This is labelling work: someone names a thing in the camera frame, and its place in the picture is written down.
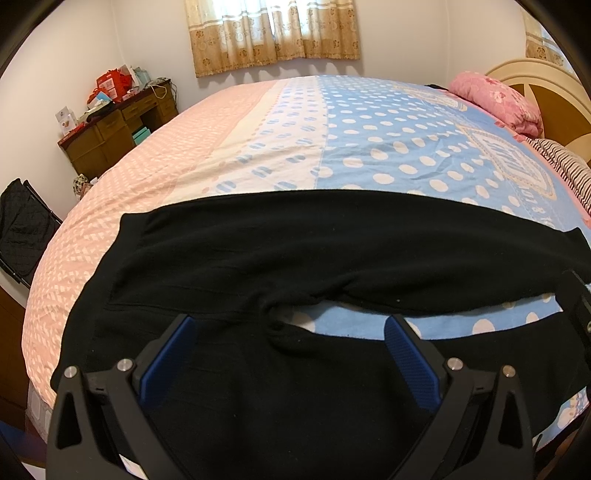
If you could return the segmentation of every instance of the bed frame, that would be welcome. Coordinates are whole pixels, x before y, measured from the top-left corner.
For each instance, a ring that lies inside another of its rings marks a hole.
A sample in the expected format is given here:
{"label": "bed frame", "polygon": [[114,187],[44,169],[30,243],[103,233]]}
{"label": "bed frame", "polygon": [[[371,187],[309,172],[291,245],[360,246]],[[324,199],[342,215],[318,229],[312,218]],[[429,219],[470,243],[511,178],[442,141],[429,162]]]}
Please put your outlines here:
{"label": "bed frame", "polygon": [[540,107],[545,137],[591,163],[591,99],[577,77],[545,60],[507,61],[487,73]]}

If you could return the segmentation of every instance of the black quilted jacket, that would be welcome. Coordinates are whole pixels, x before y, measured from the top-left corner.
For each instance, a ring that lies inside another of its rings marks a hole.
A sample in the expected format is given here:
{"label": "black quilted jacket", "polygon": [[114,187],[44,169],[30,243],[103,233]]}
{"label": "black quilted jacket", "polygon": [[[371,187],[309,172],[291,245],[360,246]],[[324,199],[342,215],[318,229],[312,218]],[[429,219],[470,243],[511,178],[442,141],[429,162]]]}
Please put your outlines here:
{"label": "black quilted jacket", "polygon": [[31,187],[14,180],[0,196],[0,266],[30,286],[60,224]]}

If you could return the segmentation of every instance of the curtain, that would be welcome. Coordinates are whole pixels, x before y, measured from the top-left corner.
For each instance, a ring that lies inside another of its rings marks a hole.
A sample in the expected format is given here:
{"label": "curtain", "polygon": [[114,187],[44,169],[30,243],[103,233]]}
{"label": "curtain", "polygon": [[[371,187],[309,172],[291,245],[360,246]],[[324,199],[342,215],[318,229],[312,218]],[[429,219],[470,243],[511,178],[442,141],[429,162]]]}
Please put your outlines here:
{"label": "curtain", "polygon": [[352,0],[185,0],[197,77],[359,55]]}
{"label": "curtain", "polygon": [[547,30],[522,9],[525,22],[525,56],[529,59],[547,60],[574,74],[574,70],[560,47]]}

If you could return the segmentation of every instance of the bedding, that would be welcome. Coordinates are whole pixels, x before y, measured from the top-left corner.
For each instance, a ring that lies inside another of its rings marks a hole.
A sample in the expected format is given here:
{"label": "bedding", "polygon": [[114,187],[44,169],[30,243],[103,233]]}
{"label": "bedding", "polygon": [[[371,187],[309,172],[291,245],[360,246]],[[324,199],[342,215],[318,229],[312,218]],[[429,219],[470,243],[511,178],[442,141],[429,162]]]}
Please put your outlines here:
{"label": "bedding", "polygon": [[544,133],[539,107],[498,80],[464,72],[451,82],[449,91],[482,107],[519,134],[538,138]]}
{"label": "bedding", "polygon": [[528,142],[552,165],[591,214],[591,169],[585,160],[554,140],[537,138]]}
{"label": "bedding", "polygon": [[[152,134],[70,212],[43,256],[25,315],[27,371],[52,405],[49,379],[72,305],[126,212],[230,193],[383,190],[500,210],[590,238],[589,214],[515,131],[447,92],[358,77],[304,77],[219,92]],[[553,295],[471,312],[410,318],[422,338],[504,330],[559,311]],[[284,306],[317,333],[382,339],[385,316],[322,302]],[[587,406],[563,406],[543,446]]]}

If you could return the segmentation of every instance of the teal box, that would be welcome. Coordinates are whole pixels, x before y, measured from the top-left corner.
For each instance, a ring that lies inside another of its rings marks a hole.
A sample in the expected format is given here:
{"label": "teal box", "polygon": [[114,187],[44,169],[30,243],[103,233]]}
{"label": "teal box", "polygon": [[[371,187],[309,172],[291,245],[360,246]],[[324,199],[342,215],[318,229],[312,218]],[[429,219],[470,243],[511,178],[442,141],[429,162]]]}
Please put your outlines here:
{"label": "teal box", "polygon": [[140,143],[142,143],[146,138],[150,136],[150,133],[152,132],[150,131],[150,129],[148,129],[148,127],[143,127],[140,130],[138,130],[136,133],[134,133],[135,144],[139,145]]}

